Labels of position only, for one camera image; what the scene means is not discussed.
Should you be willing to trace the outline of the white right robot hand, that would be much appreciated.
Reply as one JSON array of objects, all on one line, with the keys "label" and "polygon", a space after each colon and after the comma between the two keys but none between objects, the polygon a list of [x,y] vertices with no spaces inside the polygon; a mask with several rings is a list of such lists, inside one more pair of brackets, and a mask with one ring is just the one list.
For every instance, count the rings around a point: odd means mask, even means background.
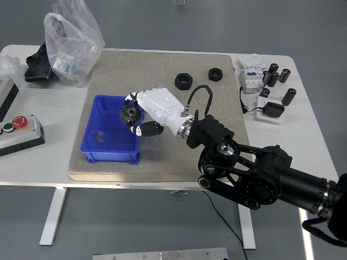
[{"label": "white right robot hand", "polygon": [[139,137],[160,135],[165,126],[179,139],[187,139],[194,117],[166,88],[130,93],[120,113],[127,128]]}]

